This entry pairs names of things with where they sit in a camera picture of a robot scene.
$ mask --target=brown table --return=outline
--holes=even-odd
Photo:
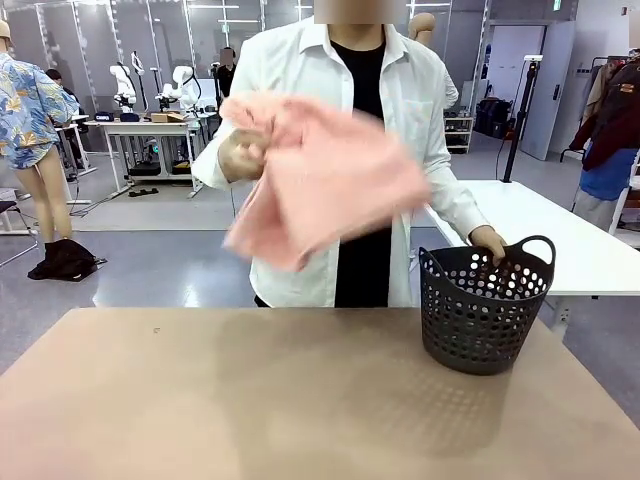
[[[543,325],[481,378],[419,315],[72,311],[0,377],[0,479],[637,478],[640,432]]]

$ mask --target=hand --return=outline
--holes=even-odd
[[[220,145],[220,168],[229,183],[258,180],[264,170],[264,152],[269,139],[251,130],[235,130]]]
[[[505,252],[504,247],[507,242],[496,233],[496,231],[489,225],[483,225],[476,228],[471,235],[469,235],[471,243],[475,247],[488,248],[493,253],[493,265],[498,266],[500,262],[504,260]]]

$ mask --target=person's right hand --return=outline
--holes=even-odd
[[[220,168],[229,183],[258,180],[264,170],[264,152],[269,138],[252,130],[235,130],[220,145]]]

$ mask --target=basket handle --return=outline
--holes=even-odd
[[[540,240],[541,242],[546,243],[547,245],[549,245],[549,248],[551,249],[551,263],[549,265],[551,265],[552,267],[555,266],[556,264],[556,246],[554,245],[554,243],[549,240],[547,237],[543,236],[543,235],[533,235],[531,237],[527,237],[524,240],[519,241],[518,243],[512,245],[512,248],[519,248],[520,250],[524,251],[524,246],[529,243],[529,242],[534,242]]]
[[[447,274],[444,273],[444,269],[438,263],[438,260],[436,260],[436,257],[434,257],[433,254],[429,250],[427,250],[426,248],[420,247],[419,254],[418,254],[418,259],[421,260],[422,257],[427,257],[429,260],[431,260],[433,262],[433,267],[438,271],[440,276],[443,277],[443,278],[447,278]]]

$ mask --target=pink cloth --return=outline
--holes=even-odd
[[[260,181],[225,246],[300,271],[315,253],[422,208],[422,169],[382,123],[315,100],[254,93],[228,98],[222,117],[271,137]]]

